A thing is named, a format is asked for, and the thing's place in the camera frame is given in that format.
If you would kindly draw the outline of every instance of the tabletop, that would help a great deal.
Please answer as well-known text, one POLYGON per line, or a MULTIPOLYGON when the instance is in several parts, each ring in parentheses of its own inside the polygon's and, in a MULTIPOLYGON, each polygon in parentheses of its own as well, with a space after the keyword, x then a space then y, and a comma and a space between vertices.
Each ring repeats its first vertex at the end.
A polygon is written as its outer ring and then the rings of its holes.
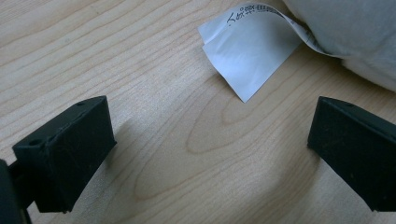
POLYGON ((118 141, 71 213, 33 203, 34 223, 396 222, 306 147, 320 95, 396 123, 396 94, 301 45, 244 104, 197 30, 243 2, 1 1, 0 158, 98 95, 118 141))

